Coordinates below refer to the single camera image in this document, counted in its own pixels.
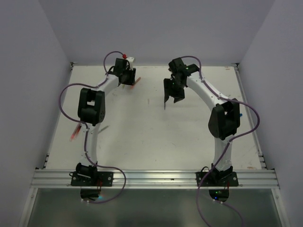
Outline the orange highlighter pen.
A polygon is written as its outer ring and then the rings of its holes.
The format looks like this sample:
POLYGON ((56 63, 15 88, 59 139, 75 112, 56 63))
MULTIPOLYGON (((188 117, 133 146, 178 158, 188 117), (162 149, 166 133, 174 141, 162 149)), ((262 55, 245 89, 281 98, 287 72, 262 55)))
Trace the orange highlighter pen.
POLYGON ((141 80, 141 77, 139 77, 136 81, 135 81, 135 83, 133 84, 133 85, 131 85, 130 86, 130 90, 132 90, 132 89, 134 89, 134 87, 136 86, 136 84, 139 82, 141 80))

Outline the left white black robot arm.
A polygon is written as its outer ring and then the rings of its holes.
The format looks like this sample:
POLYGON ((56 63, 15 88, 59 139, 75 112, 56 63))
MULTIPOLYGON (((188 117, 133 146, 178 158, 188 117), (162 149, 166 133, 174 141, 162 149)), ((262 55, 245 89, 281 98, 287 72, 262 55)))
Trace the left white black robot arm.
POLYGON ((94 88, 83 88, 80 91, 78 117, 83 123, 85 138, 84 155, 76 166, 76 173, 89 186, 98 181, 97 140, 100 125, 106 115, 106 95, 121 84, 135 84, 134 61, 134 57, 117 58, 103 82, 94 88))

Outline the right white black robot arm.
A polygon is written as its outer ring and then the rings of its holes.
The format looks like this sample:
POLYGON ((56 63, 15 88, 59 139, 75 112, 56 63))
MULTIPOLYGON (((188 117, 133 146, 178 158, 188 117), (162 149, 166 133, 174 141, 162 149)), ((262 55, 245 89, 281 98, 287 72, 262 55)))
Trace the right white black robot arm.
POLYGON ((177 103, 185 99, 185 88, 194 91, 211 111, 208 129, 215 140, 214 160, 211 173, 215 185, 223 185, 228 180, 226 170, 232 167, 232 136, 240 127, 240 104, 237 99, 229 100, 204 77, 201 66, 186 65, 182 58, 169 62, 169 79, 164 79, 164 102, 173 98, 177 103))

